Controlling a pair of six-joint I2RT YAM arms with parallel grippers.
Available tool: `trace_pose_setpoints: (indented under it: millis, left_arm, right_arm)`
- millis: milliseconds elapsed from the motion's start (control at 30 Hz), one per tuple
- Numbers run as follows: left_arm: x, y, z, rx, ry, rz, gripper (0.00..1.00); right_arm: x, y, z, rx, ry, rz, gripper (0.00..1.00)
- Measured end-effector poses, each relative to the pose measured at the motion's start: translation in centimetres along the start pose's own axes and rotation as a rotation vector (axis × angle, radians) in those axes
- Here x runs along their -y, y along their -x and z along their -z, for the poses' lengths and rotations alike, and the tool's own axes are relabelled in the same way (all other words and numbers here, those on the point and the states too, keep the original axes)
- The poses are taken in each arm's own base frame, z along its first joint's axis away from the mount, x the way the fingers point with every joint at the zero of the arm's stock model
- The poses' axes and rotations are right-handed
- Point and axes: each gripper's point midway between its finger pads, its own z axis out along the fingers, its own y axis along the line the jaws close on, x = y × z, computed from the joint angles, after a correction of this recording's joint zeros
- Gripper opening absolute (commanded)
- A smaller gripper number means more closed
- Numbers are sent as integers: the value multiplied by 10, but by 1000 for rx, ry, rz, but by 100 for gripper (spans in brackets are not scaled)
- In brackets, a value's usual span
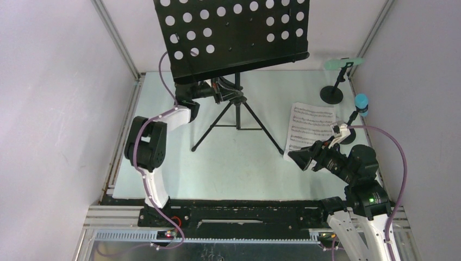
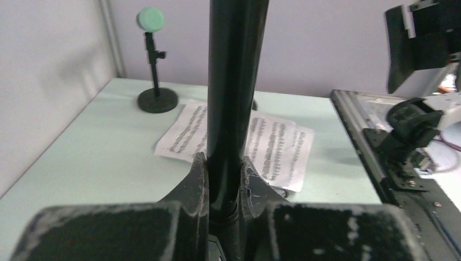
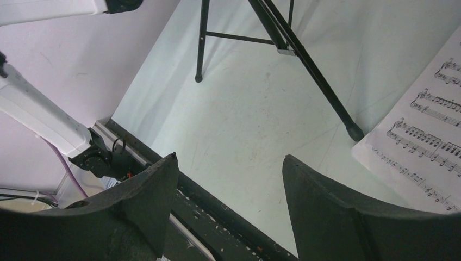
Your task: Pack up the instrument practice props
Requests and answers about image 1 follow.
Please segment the sheet music page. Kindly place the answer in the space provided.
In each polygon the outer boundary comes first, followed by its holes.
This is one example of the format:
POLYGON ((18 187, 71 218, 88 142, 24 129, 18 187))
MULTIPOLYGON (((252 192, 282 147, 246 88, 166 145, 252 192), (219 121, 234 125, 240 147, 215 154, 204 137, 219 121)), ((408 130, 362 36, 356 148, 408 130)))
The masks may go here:
POLYGON ((300 102, 292 104, 283 159, 292 161, 290 151, 311 146, 317 140, 333 135, 331 125, 336 121, 333 107, 319 107, 300 102))

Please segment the black music stand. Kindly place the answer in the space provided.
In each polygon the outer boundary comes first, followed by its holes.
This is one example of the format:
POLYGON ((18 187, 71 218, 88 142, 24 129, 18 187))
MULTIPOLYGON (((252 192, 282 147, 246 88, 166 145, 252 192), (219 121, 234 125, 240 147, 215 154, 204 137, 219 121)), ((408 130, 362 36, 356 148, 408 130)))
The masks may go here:
POLYGON ((174 83, 309 57, 309 1, 155 1, 174 83))

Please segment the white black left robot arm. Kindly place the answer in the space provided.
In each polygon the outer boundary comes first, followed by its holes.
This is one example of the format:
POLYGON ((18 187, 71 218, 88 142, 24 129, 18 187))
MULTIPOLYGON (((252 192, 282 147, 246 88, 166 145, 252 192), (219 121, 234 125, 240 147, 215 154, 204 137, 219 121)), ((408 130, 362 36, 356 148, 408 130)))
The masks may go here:
POLYGON ((161 171, 168 133, 197 117, 200 109, 197 99, 213 97, 216 103, 220 103, 241 96, 242 87, 224 77, 190 84, 176 83, 175 102, 171 109, 150 119, 142 116, 133 119, 124 156, 143 179, 145 202, 155 207, 151 212, 151 220, 158 226, 166 226, 172 219, 172 212, 164 207, 170 197, 161 171))

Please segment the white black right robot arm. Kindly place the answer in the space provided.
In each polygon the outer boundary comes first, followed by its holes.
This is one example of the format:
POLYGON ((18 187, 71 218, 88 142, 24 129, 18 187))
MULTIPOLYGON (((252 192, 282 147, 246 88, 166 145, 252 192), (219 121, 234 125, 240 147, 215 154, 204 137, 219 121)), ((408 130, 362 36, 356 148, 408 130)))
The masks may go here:
POLYGON ((334 231, 350 260, 400 260, 392 233, 391 202, 376 180, 378 161, 373 148, 355 145, 345 155, 331 141, 316 141, 288 156, 302 170, 314 161, 314 172, 325 169, 346 182, 346 202, 338 197, 321 200, 323 208, 316 212, 316 220, 334 231))

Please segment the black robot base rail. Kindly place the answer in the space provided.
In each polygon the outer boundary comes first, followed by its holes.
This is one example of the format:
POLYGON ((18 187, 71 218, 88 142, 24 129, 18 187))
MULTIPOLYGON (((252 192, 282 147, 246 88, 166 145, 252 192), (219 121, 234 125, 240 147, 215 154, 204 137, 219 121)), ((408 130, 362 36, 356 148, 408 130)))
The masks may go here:
POLYGON ((191 240, 308 240, 311 230, 328 228, 329 214, 346 209, 339 197, 294 201, 170 199, 161 210, 166 218, 144 205, 138 226, 178 225, 191 240))

